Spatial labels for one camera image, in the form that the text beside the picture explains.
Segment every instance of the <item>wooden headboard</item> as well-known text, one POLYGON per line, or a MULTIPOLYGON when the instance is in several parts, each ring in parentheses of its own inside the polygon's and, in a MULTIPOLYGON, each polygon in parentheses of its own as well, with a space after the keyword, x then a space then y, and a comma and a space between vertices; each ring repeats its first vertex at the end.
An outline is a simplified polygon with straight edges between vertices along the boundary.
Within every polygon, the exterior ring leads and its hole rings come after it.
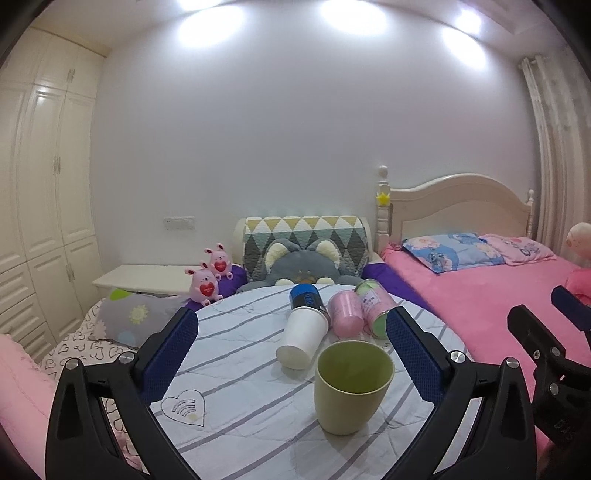
POLYGON ((474 232, 531 237, 533 190, 524 203, 484 175, 449 175, 410 189, 390 188, 388 167, 380 167, 379 176, 375 234, 379 254, 389 242, 422 235, 474 232))

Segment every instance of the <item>label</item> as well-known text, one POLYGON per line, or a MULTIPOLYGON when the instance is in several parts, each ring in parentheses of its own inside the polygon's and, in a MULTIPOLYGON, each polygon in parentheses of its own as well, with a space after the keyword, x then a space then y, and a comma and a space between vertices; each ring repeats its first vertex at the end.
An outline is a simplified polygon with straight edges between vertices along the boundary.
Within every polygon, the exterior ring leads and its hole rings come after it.
POLYGON ((361 297, 361 309, 363 310, 363 316, 367 316, 369 311, 379 304, 380 299, 376 294, 375 290, 369 290, 363 297, 361 297))
POLYGON ((317 293, 306 292, 297 297, 291 299, 291 307, 310 307, 312 309, 320 310, 325 316, 328 317, 328 313, 326 311, 326 307, 322 303, 322 299, 320 295, 317 293))

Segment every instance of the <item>pink blanket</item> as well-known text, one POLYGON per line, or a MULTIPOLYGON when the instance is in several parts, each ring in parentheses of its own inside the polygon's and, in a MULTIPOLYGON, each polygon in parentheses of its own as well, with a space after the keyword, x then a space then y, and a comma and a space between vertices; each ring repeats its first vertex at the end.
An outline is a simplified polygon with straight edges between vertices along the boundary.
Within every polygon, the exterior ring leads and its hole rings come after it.
POLYGON ((552 289, 562 285, 579 268, 576 265, 558 258, 519 267, 496 265, 437 275, 404 251, 388 247, 382 257, 460 336, 474 360, 499 364, 508 356, 518 359, 530 397, 535 387, 535 363, 507 329, 507 315, 516 305, 524 304, 550 329, 566 348, 568 358, 591 367, 584 334, 550 300, 552 289))

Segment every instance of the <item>star decoration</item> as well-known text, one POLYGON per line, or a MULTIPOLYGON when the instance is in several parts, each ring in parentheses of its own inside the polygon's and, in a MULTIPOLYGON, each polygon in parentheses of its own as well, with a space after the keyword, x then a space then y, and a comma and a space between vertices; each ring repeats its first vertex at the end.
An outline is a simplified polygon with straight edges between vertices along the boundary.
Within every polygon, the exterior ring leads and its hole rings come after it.
POLYGON ((390 205, 390 195, 388 193, 380 192, 375 199, 380 207, 387 207, 390 205))

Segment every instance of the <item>wall outlet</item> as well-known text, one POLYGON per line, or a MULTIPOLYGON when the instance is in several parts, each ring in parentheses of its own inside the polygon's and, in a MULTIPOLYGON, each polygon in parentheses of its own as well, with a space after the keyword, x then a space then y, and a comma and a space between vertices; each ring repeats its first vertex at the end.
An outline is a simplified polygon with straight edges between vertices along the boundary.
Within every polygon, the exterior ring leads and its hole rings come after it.
POLYGON ((166 230, 195 230, 195 217, 166 217, 166 230))

